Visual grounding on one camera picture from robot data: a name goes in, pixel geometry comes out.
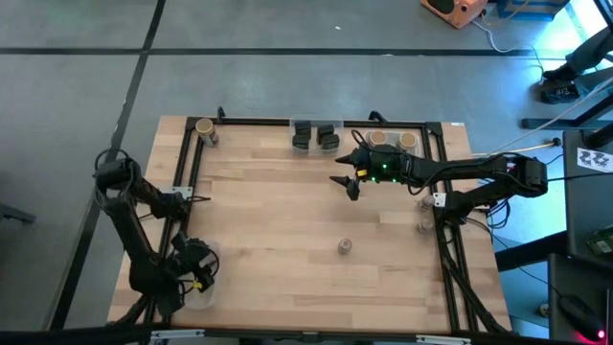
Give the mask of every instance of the wooden tabletop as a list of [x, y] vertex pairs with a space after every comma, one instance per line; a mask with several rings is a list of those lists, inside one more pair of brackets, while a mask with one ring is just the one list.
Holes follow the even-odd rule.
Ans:
[[[146, 174], [158, 187], [171, 185], [186, 119], [160, 120]], [[212, 200], [193, 205], [188, 231], [191, 237], [220, 245], [216, 302], [206, 310], [187, 305], [172, 316], [173, 326], [449, 332], [436, 241], [433, 234], [417, 231], [422, 219], [432, 217], [417, 206], [426, 192], [411, 196], [398, 184], [365, 183], [360, 199], [350, 201], [328, 177], [351, 175], [352, 168], [335, 164], [331, 157], [294, 155], [287, 127], [216, 130], [220, 144], [204, 149], [195, 189], [196, 195]], [[448, 159], [470, 157], [464, 125], [443, 124], [443, 133]], [[346, 128], [339, 154], [355, 146]], [[188, 157], [185, 181], [192, 154]], [[454, 182], [458, 190], [474, 187], [475, 181]], [[139, 214], [147, 211], [139, 208]], [[143, 221], [154, 248], [162, 225], [162, 220]], [[474, 225], [462, 231], [471, 284], [509, 329], [490, 237]], [[337, 244], [344, 238], [353, 248], [341, 256]], [[121, 317], [139, 297], [129, 288], [128, 271], [125, 256], [109, 320]], [[465, 328], [462, 294], [455, 288]]]

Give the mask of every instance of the gray concrete floor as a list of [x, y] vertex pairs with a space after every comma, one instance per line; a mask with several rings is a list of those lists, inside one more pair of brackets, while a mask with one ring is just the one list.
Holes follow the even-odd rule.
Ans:
[[[3, 1], [0, 47], [140, 48], [154, 8], [154, 0]], [[543, 61], [548, 69], [563, 63], [557, 50], [580, 44], [565, 11], [552, 23], [512, 21], [495, 32], [501, 47], [529, 42], [557, 58]], [[475, 27], [456, 31], [410, 0], [176, 0], [166, 5], [154, 47], [488, 44]], [[38, 216], [31, 226], [0, 222], [0, 330], [45, 326], [88, 206], [93, 159], [108, 146], [136, 59], [0, 56], [0, 201]], [[488, 151], [524, 132], [519, 119], [551, 118], [568, 107], [535, 99], [535, 65], [531, 57], [150, 57], [122, 147], [144, 166], [160, 116], [213, 115], [223, 105], [230, 116], [364, 119], [376, 109], [390, 120], [464, 122], [473, 151]], [[539, 132], [515, 147], [559, 135]], [[559, 153], [531, 154], [549, 160]], [[550, 175], [561, 174], [558, 161]], [[562, 196], [558, 184], [540, 199], [514, 198], [513, 213], [522, 216], [499, 235], [527, 242], [562, 230]], [[104, 323], [122, 253], [102, 216], [68, 327]]]

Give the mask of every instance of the black floor stripe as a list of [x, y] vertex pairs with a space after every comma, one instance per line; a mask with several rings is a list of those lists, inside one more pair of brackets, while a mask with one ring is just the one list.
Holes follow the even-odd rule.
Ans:
[[[106, 155], [105, 162], [109, 162], [117, 158], [116, 149], [121, 147], [122, 141], [124, 140], [127, 123], [132, 112], [132, 107], [134, 106], [134, 101], [136, 100], [136, 95], [141, 84], [141, 79], [143, 78], [143, 73], [145, 72], [145, 67], [147, 65], [148, 50], [150, 49], [153, 39], [155, 38], [165, 5], [166, 0], [158, 0], [155, 12], [153, 13], [153, 18], [151, 19], [151, 24], [149, 25], [145, 43], [143, 44], [142, 53], [139, 56], [138, 62], [136, 63], [132, 80], [127, 89], [127, 95], [125, 96], [122, 113], [117, 121], [115, 132], [111, 138], [111, 151]], [[66, 279], [64, 280], [65, 283], [63, 284], [61, 293], [59, 294], [57, 307], [50, 324], [51, 330], [61, 330], [64, 328], [66, 318], [70, 312], [70, 306], [73, 302], [73, 298], [75, 297], [77, 286], [79, 285], [79, 278], [83, 270], [83, 266], [85, 265], [87, 252], [89, 251], [89, 246], [94, 237], [94, 231], [96, 230], [96, 224], [98, 223], [98, 218], [100, 216], [100, 209], [98, 208], [98, 205], [92, 201], [93, 197], [92, 200], [90, 200], [88, 211], [83, 216], [83, 222], [81, 223], [81, 228], [79, 230], [79, 243], [77, 245], [75, 256], [70, 262], [70, 268], [68, 270], [68, 274], [66, 275]]]
[[0, 55], [74, 55], [74, 56], [115, 56], [139, 55], [141, 48], [0, 48]]
[[[539, 50], [541, 59], [563, 59], [572, 51]], [[152, 48], [156, 56], [394, 56], [394, 57], [526, 57], [532, 50], [498, 53], [491, 49], [361, 49], [361, 48]]]
[[[151, 48], [153, 36], [142, 49], [132, 48], [0, 48], [1, 55], [134, 56], [394, 56], [394, 57], [524, 57], [534, 52], [517, 49], [498, 53], [491, 49], [368, 49], [368, 48]], [[541, 59], [563, 59], [571, 50], [537, 51]]]

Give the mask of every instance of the robotic arm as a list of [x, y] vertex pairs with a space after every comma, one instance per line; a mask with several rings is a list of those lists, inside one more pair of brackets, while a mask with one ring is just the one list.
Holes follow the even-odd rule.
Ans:
[[487, 158], [437, 162], [406, 153], [391, 145], [370, 147], [357, 141], [359, 147], [337, 163], [352, 165], [354, 178], [331, 176], [330, 179], [347, 190], [351, 200], [359, 198], [359, 184], [373, 181], [406, 184], [416, 196], [424, 188], [440, 181], [486, 178], [489, 184], [469, 192], [437, 195], [435, 207], [451, 223], [463, 219], [477, 206], [494, 206], [511, 196], [536, 197], [547, 193], [547, 166], [536, 159], [516, 153], [501, 153]]
[[[180, 277], [187, 273], [193, 274], [194, 286], [200, 292], [212, 286], [215, 282], [212, 267], [218, 268], [218, 257], [204, 241], [179, 232], [171, 241], [174, 251], [163, 258], [151, 248], [136, 215], [135, 206], [140, 201], [149, 205], [151, 214], [158, 219], [181, 220], [188, 214], [189, 201], [180, 193], [165, 194], [153, 187], [143, 178], [138, 163], [127, 154], [124, 159], [100, 167], [97, 159], [95, 167], [96, 202], [110, 216], [131, 260], [130, 287], [142, 293], [118, 323], [136, 322], [152, 299], [157, 301], [162, 315], [181, 309], [186, 292], [181, 291]], [[209, 255], [215, 256], [216, 261], [201, 264]]]

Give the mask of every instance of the black block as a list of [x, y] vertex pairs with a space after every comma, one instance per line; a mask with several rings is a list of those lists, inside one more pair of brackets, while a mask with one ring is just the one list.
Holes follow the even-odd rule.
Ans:
[[340, 142], [338, 134], [327, 135], [322, 139], [322, 150], [336, 149]]
[[291, 138], [291, 145], [296, 149], [308, 150], [310, 138], [306, 135], [296, 134]]
[[317, 127], [317, 145], [322, 145], [325, 136], [334, 134], [334, 125], [323, 125]]
[[296, 135], [306, 135], [310, 139], [310, 121], [297, 121], [294, 123]]

